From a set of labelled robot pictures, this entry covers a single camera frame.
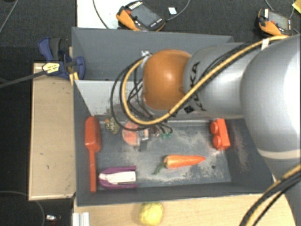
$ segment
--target toy carrot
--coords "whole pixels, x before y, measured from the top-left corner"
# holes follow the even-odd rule
[[[206,158],[203,156],[197,155],[169,155],[164,158],[163,163],[159,164],[153,175],[160,172],[160,170],[164,167],[166,168],[179,168],[184,166],[196,165]]]

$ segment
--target black device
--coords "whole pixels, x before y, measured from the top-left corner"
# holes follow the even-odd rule
[[[268,8],[260,9],[258,13],[258,23],[260,29],[269,35],[287,35],[293,34],[292,21]]]
[[[147,7],[141,0],[122,6],[116,14],[118,21],[135,31],[159,31],[166,19]]]

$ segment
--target red spatula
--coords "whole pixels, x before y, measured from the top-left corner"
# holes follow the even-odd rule
[[[95,153],[102,148],[99,122],[94,116],[88,117],[85,123],[85,145],[89,150],[90,158],[90,191],[96,192],[96,164]]]

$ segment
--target wooden table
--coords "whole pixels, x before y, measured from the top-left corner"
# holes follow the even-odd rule
[[[41,64],[34,65],[40,71]],[[29,199],[70,198],[75,193],[75,161],[70,82],[42,76],[34,79],[32,92],[32,141]],[[160,226],[235,226],[259,194],[162,202]],[[77,207],[90,213],[91,226],[138,226],[141,204]],[[285,197],[275,203],[258,224],[294,226]]]

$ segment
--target black carpet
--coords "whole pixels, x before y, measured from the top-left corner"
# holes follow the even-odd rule
[[[154,10],[170,17],[168,7],[180,11],[187,0],[144,0]],[[0,0],[0,26],[15,0]],[[269,0],[283,15],[291,13],[290,0]],[[231,35],[234,41],[260,38],[254,26],[264,0],[191,0],[187,10],[168,22],[163,31]],[[294,12],[294,27],[300,31],[300,14]],[[0,33],[0,78],[13,80],[32,71],[43,60],[37,43],[44,37],[61,37],[71,45],[71,27],[76,26],[76,0],[20,0]],[[31,125],[31,82],[0,89],[0,190],[26,193]],[[41,202],[45,214],[57,215],[57,226],[70,224],[71,200]],[[0,194],[0,225],[40,225],[38,205],[22,195]]]

